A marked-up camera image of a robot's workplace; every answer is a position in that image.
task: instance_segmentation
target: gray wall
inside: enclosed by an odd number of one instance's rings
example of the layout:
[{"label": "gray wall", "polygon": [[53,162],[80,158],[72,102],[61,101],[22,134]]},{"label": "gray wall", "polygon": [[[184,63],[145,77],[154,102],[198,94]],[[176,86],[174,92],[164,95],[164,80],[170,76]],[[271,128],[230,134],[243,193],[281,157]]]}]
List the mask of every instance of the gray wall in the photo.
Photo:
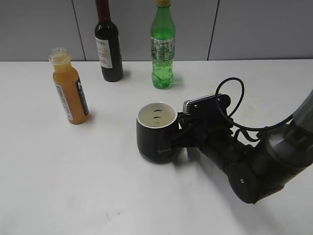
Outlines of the gray wall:
[{"label": "gray wall", "polygon": [[[123,60],[150,60],[156,0],[110,7]],[[312,9],[312,0],[172,0],[176,60],[313,58]],[[98,60],[96,24],[94,0],[0,0],[0,61],[46,61],[54,47]]]},{"label": "gray wall", "polygon": [[221,0],[210,60],[313,58],[312,0]]},{"label": "gray wall", "polygon": [[71,0],[0,0],[0,61],[47,61],[54,47],[84,60]]},{"label": "gray wall", "polygon": [[[176,60],[206,60],[218,0],[172,0]],[[98,60],[94,40],[97,12],[93,0],[74,0],[87,60]],[[111,0],[112,21],[119,29],[123,60],[150,60],[150,27],[156,0]]]}]

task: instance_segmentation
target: orange juice bottle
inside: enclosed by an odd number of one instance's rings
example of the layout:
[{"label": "orange juice bottle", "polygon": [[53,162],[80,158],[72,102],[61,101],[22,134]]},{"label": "orange juice bottle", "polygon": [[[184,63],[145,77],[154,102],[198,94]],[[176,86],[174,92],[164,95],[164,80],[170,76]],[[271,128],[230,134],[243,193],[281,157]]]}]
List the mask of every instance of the orange juice bottle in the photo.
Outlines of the orange juice bottle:
[{"label": "orange juice bottle", "polygon": [[70,63],[70,54],[64,48],[55,48],[49,54],[54,67],[53,81],[61,103],[72,124],[81,124],[89,118],[89,111],[78,72]]}]

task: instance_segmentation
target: table surface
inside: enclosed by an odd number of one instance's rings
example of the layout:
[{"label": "table surface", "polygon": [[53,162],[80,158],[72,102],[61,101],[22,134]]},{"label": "table surface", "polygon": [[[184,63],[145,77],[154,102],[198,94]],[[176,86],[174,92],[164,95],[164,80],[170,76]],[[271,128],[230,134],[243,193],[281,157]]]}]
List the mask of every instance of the table surface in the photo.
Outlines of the table surface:
[{"label": "table surface", "polygon": [[[243,79],[234,119],[275,124],[313,87],[313,60],[175,62],[170,90],[151,83],[151,62],[125,62],[125,77],[103,80],[97,62],[73,62],[91,119],[68,123],[48,62],[1,62],[1,235],[311,235],[313,167],[271,197],[245,204],[227,177],[195,149],[180,162],[139,154],[138,110],[163,101],[178,111],[225,78]],[[226,84],[234,107],[240,95]],[[187,154],[197,155],[189,162]]]}]

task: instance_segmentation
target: wine label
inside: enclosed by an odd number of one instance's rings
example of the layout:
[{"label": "wine label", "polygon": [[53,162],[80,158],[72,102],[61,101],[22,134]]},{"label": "wine label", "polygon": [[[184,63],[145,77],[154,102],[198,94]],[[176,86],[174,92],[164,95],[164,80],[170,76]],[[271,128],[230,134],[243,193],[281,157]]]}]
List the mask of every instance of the wine label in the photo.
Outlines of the wine label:
[{"label": "wine label", "polygon": [[71,113],[71,111],[69,109],[69,106],[68,106],[68,103],[67,103],[67,99],[65,98],[65,95],[64,95],[64,92],[63,92],[63,88],[60,85],[58,85],[58,84],[55,84],[55,87],[57,88],[57,91],[58,91],[61,103],[63,105],[64,111],[65,111],[65,113],[67,115],[68,120],[73,120],[73,115],[72,115],[72,113]]},{"label": "wine label", "polygon": [[151,55],[153,59],[167,61],[175,55],[175,37],[167,40],[160,40],[151,37]]},{"label": "wine label", "polygon": [[113,66],[112,66],[109,41],[96,38],[96,42],[97,42],[99,61],[100,61],[101,66],[107,69],[112,69]]},{"label": "wine label", "polygon": [[87,107],[87,103],[86,103],[86,99],[85,99],[85,95],[84,95],[84,91],[83,91],[83,86],[82,86],[79,78],[75,82],[75,85],[76,85],[76,89],[78,91],[80,102],[81,102],[81,104],[83,106],[84,114],[86,116],[89,113],[89,110],[88,110],[88,107]]}]

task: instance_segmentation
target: green bottle cap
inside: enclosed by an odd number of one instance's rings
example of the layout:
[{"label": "green bottle cap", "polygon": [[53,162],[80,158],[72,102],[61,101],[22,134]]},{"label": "green bottle cap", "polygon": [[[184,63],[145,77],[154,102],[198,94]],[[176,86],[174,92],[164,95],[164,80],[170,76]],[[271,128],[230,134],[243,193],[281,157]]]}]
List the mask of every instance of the green bottle cap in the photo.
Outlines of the green bottle cap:
[{"label": "green bottle cap", "polygon": [[156,5],[159,7],[168,7],[171,5],[171,0],[157,0]]}]

